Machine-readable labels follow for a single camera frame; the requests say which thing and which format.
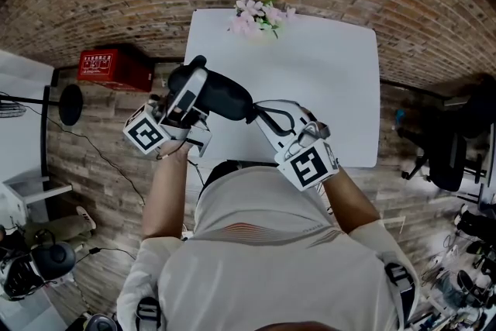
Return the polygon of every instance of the tabletop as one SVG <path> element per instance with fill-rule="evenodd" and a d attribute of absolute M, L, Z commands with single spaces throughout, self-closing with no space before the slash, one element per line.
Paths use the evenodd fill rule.
<path fill-rule="evenodd" d="M 208 69 L 241 84 L 255 102 L 299 102 L 329 125 L 328 141 L 344 167 L 373 167 L 380 122 L 375 32 L 297 15 L 278 31 L 279 38 L 250 39 L 228 31 L 234 15 L 234 9 L 196 10 L 184 62 L 205 56 Z M 204 158 L 274 162 L 275 149 L 256 123 L 216 114 L 207 123 L 212 140 Z"/>

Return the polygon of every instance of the white t-shirt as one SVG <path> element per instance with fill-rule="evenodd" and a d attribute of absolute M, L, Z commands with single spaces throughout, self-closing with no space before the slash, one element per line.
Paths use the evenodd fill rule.
<path fill-rule="evenodd" d="M 167 331 L 254 331 L 311 321 L 341 331 L 397 329 L 377 255 L 394 251 L 415 271 L 380 222 L 344 234 L 315 189 L 299 192 L 271 167 L 214 181 L 195 220 L 185 243 L 143 241 L 117 301 L 125 331 L 135 329 L 134 312 L 146 296 L 158 298 Z"/>

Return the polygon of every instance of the black stand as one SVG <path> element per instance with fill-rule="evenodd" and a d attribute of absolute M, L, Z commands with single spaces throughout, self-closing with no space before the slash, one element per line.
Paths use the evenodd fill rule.
<path fill-rule="evenodd" d="M 83 95 L 81 93 L 81 89 L 75 84 L 68 85 L 62 91 L 59 102 L 22 97 L 11 97 L 9 95 L 0 95 L 0 101 L 58 106 L 60 121 L 65 126 L 73 126 L 74 124 L 76 124 L 83 110 Z"/>

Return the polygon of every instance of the shirt sleeve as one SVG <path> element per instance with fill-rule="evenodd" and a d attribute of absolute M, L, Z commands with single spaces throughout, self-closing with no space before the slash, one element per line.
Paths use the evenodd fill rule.
<path fill-rule="evenodd" d="M 386 230 L 382 220 L 378 220 L 356 228 L 350 233 L 350 237 L 365 247 L 374 250 L 378 254 L 394 252 L 399 262 L 405 266 L 413 277 L 415 283 L 415 301 L 412 306 L 411 314 L 414 313 L 420 297 L 420 282 L 417 272 L 401 250 L 400 246 L 394 240 L 393 236 Z"/>
<path fill-rule="evenodd" d="M 175 237 L 155 237 L 141 243 L 138 257 L 117 298 L 117 319 L 124 331 L 136 330 L 136 309 L 141 299 L 158 301 L 158 278 L 164 265 L 183 242 Z M 164 319 L 160 329 L 165 329 Z"/>

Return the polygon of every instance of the black office chair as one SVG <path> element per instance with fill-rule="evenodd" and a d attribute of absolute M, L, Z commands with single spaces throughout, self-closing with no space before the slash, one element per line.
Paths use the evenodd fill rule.
<path fill-rule="evenodd" d="M 425 134 L 398 129 L 400 137 L 424 150 L 412 172 L 402 172 L 401 177 L 412 179 L 429 162 L 427 180 L 441 189 L 458 191 L 464 173 L 474 175 L 475 183 L 478 183 L 486 171 L 482 170 L 481 155 L 476 160 L 466 158 L 466 138 L 479 136 L 493 122 L 496 122 L 496 81 L 488 76 L 461 109 L 438 114 Z"/>

